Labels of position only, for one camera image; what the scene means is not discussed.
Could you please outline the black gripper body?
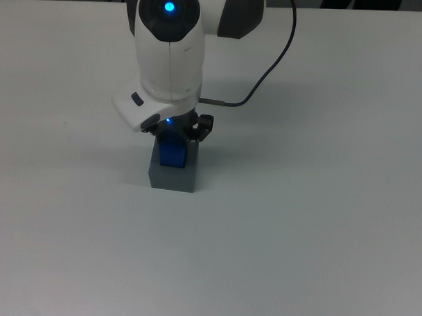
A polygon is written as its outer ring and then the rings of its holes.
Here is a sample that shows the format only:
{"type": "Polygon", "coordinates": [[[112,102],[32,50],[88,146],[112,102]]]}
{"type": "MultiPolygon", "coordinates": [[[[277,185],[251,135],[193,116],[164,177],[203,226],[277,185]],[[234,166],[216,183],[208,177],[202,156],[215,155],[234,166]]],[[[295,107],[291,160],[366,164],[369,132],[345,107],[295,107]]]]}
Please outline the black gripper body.
{"type": "Polygon", "coordinates": [[[197,123],[198,114],[195,109],[188,113],[165,118],[157,123],[159,130],[175,130],[177,132],[189,132],[197,123]]]}

